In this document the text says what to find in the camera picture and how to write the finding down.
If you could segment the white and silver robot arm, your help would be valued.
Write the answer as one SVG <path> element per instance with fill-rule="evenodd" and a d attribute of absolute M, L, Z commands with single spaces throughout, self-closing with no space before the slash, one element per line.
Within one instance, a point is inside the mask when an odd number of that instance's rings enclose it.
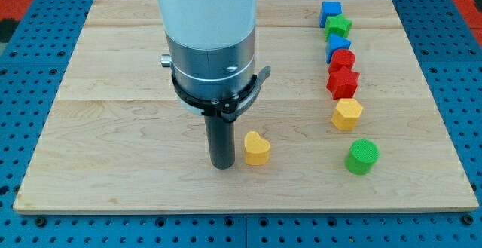
<path fill-rule="evenodd" d="M 231 121 L 270 71 L 254 73 L 257 0 L 158 0 L 179 98 Z"/>

